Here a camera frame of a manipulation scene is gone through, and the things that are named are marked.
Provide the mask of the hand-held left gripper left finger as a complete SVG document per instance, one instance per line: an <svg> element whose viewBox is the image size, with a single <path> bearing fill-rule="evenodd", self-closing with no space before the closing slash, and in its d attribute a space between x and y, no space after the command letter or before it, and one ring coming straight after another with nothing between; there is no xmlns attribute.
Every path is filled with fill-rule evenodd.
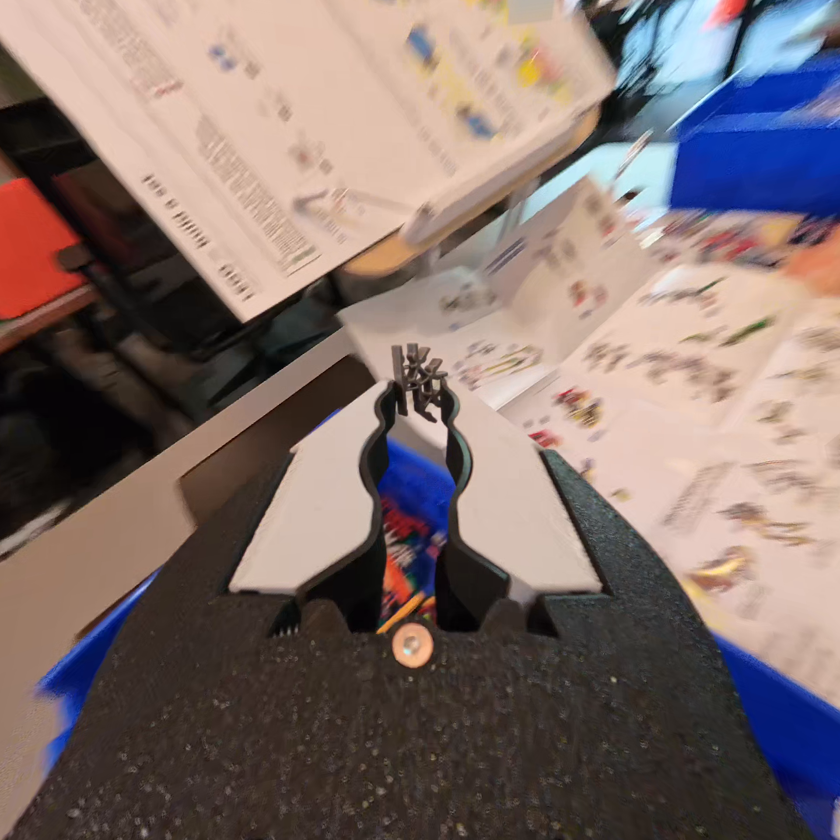
<svg viewBox="0 0 840 840"><path fill-rule="evenodd" d="M396 384L379 381L293 446L230 592L303 597L373 547L395 415Z"/></svg>

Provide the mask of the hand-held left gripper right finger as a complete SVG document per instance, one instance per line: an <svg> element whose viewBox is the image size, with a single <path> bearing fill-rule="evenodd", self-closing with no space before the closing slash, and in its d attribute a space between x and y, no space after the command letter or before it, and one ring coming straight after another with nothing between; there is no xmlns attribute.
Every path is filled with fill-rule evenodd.
<svg viewBox="0 0 840 840"><path fill-rule="evenodd" d="M550 598L602 596L543 450L469 392L443 385L439 405L455 490L437 561L437 621L483 623L509 600L527 623L546 623Z"/></svg>

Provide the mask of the pile of colourful toy pieces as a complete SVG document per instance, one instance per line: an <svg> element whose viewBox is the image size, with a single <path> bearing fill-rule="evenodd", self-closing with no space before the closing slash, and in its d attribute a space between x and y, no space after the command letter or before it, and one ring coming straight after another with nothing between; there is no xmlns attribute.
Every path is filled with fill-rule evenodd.
<svg viewBox="0 0 840 840"><path fill-rule="evenodd" d="M393 497L383 496L381 508L386 558L377 632L387 633L408 617L436 624L437 562L446 531L407 511Z"/></svg>

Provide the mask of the grey snowflake connector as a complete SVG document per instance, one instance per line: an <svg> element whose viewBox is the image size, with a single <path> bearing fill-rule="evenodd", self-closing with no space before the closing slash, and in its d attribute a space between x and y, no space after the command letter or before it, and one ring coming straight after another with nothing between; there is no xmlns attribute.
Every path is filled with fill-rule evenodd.
<svg viewBox="0 0 840 840"><path fill-rule="evenodd" d="M407 417L413 411L435 424L438 420L433 409L440 407L448 376L442 360L432 356L430 347L418 343L394 344L391 353L396 413Z"/></svg>

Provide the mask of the blue plastic parts bin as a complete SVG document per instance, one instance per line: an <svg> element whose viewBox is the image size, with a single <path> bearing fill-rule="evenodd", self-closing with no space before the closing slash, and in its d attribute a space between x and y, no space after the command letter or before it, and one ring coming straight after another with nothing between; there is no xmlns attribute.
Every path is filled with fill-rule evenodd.
<svg viewBox="0 0 840 840"><path fill-rule="evenodd" d="M224 591L249 481L38 682L60 735L13 837L831 838L838 710L549 463L607 594L431 626L417 671L334 606Z"/></svg>

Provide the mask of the white printed instruction sheet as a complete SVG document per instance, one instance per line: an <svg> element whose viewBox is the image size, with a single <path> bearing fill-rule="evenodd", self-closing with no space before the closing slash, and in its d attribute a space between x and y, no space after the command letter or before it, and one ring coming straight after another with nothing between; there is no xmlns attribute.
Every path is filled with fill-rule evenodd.
<svg viewBox="0 0 840 840"><path fill-rule="evenodd" d="M479 267L341 311L377 379L429 346L454 388L559 454L711 628L838 706L838 298L766 269L664 264L589 178Z"/></svg>

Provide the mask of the colourful cardboard toy box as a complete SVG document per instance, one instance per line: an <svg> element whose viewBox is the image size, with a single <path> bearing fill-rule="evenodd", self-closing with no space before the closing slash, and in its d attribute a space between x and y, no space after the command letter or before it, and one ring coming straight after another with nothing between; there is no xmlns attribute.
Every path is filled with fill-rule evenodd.
<svg viewBox="0 0 840 840"><path fill-rule="evenodd" d="M839 297L838 216L670 211L637 232L664 264L774 270L819 298Z"/></svg>

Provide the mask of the red box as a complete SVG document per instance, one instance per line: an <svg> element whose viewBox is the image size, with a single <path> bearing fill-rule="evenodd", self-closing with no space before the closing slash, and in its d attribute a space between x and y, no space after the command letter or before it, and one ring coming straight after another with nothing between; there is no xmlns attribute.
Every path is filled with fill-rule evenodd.
<svg viewBox="0 0 840 840"><path fill-rule="evenodd" d="M79 237L25 178L1 186L1 320L14 320L84 286L59 266Z"/></svg>

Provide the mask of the white printed board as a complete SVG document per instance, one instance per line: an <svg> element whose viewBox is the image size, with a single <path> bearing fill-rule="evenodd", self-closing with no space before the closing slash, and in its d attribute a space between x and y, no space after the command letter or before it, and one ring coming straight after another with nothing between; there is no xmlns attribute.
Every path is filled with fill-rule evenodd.
<svg viewBox="0 0 840 840"><path fill-rule="evenodd" d="M567 2L2 2L2 46L240 321L559 154L615 71Z"/></svg>

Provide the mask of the blue storage bin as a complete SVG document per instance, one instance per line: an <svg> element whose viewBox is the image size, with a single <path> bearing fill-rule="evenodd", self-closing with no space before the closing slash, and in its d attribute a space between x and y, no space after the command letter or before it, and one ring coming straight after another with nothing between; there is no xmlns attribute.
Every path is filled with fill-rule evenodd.
<svg viewBox="0 0 840 840"><path fill-rule="evenodd" d="M837 216L838 54L736 73L671 129L673 208Z"/></svg>

